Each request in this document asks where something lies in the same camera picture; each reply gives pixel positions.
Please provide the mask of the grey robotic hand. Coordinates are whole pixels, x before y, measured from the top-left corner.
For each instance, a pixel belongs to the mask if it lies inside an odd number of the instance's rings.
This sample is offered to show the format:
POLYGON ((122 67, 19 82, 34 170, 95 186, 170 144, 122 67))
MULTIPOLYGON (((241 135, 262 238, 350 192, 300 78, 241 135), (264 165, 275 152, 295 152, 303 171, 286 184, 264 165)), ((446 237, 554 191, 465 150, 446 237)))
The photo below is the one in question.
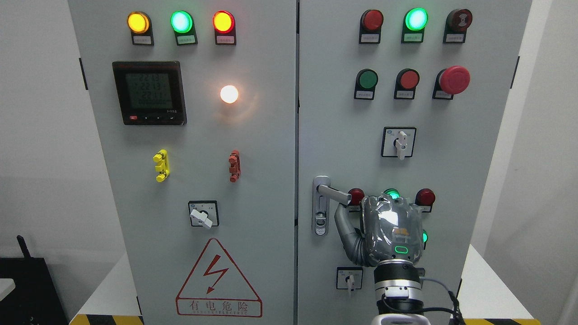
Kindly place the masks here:
POLYGON ((385 260, 417 263, 423 253, 422 206, 406 198, 367 196, 361 201, 363 229, 357 231, 345 205, 335 210, 335 224, 349 261, 376 267, 385 260))

